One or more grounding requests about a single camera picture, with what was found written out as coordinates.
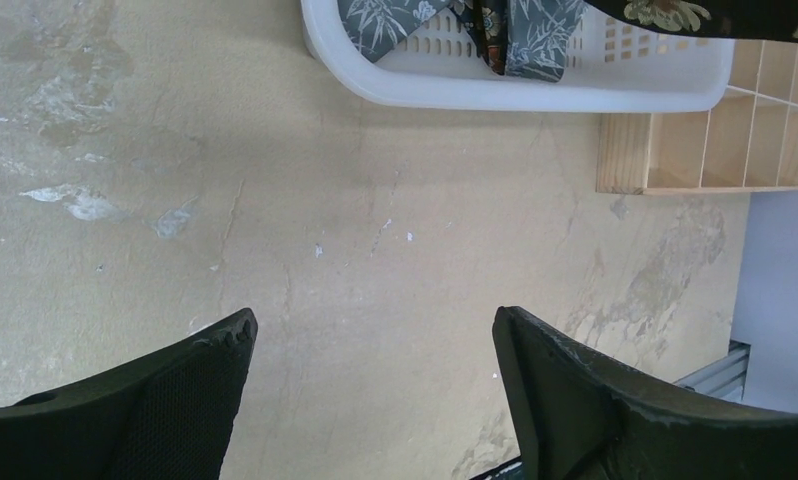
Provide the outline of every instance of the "patterned fabric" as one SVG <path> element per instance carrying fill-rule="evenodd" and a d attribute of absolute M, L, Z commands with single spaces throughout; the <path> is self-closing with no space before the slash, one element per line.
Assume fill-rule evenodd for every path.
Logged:
<path fill-rule="evenodd" d="M 367 60 L 375 62 L 450 1 L 337 0 L 337 5 L 352 43 Z"/>
<path fill-rule="evenodd" d="M 481 8 L 473 8 L 475 4 L 481 4 Z M 490 69 L 504 75 L 508 0 L 454 0 L 449 9 L 464 24 Z"/>
<path fill-rule="evenodd" d="M 617 20 L 659 33 L 798 43 L 798 0 L 585 1 Z"/>
<path fill-rule="evenodd" d="M 582 0 L 508 0 L 505 75 L 558 82 L 567 43 L 585 10 Z"/>

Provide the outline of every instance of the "concrete floor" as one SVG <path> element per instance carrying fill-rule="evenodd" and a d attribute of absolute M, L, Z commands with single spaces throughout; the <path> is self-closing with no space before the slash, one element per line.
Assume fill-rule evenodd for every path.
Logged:
<path fill-rule="evenodd" d="M 290 0 L 0 0 L 0 405 L 248 306 L 223 478 L 513 457 L 499 305 L 668 380 L 727 348 L 749 198 L 595 194 L 597 124 L 363 102 Z"/>

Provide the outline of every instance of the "white wall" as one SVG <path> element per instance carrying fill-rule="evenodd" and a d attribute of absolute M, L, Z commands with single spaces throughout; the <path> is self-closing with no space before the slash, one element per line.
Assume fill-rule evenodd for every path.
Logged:
<path fill-rule="evenodd" d="M 752 345 L 744 403 L 798 413 L 798 192 L 753 195 L 732 338 Z"/>

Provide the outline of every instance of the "floor stain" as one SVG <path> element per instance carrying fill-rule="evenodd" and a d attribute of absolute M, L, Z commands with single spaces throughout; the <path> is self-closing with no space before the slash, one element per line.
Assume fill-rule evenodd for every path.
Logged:
<path fill-rule="evenodd" d="M 52 73 L 25 99 L 22 116 L 54 146 L 106 129 L 114 84 L 133 73 L 130 56 L 109 33 L 114 2 L 80 4 L 60 21 L 35 12 L 33 28 L 1 49 L 6 62 L 35 62 L 35 70 Z"/>
<path fill-rule="evenodd" d="M 626 206 L 626 196 L 620 195 L 620 198 L 611 203 L 608 208 L 618 220 L 625 220 L 626 215 L 629 213 L 629 207 Z"/>
<path fill-rule="evenodd" d="M 510 415 L 504 410 L 500 411 L 482 427 L 476 445 L 464 452 L 452 469 L 452 478 L 466 480 L 517 457 L 520 451 L 510 427 Z"/>
<path fill-rule="evenodd" d="M 725 243 L 722 212 L 702 201 L 686 202 L 632 279 L 625 296 L 607 308 L 593 311 L 591 295 L 585 292 L 584 307 L 568 317 L 564 331 L 600 350 L 606 340 L 609 344 L 633 344 L 639 354 L 650 352 L 660 358 L 668 346 L 662 334 L 691 278 L 702 267 L 714 263 Z M 604 270 L 599 256 L 594 263 L 591 275 Z"/>
<path fill-rule="evenodd" d="M 149 227 L 158 234 L 159 238 L 166 240 L 175 238 L 187 228 L 187 223 L 196 213 L 196 200 L 199 197 L 193 197 L 184 202 L 179 208 L 170 208 L 157 221 L 151 222 Z"/>

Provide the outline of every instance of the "chalky residue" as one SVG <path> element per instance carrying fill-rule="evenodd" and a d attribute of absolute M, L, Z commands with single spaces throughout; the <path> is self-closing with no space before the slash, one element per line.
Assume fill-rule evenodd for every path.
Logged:
<path fill-rule="evenodd" d="M 149 226 L 163 239 L 172 239 L 187 228 L 190 219 L 196 213 L 195 203 L 199 197 L 193 197 L 179 208 L 171 208 Z"/>
<path fill-rule="evenodd" d="M 83 156 L 76 157 L 75 161 L 87 163 L 108 163 L 109 159 L 102 155 L 96 155 L 95 153 L 86 153 Z"/>
<path fill-rule="evenodd" d="M 128 214 L 111 204 L 104 195 L 85 185 L 64 183 L 56 187 L 44 187 L 19 194 L 38 202 L 55 203 L 61 200 L 63 208 L 78 220 L 92 222 L 95 220 L 118 221 Z"/>

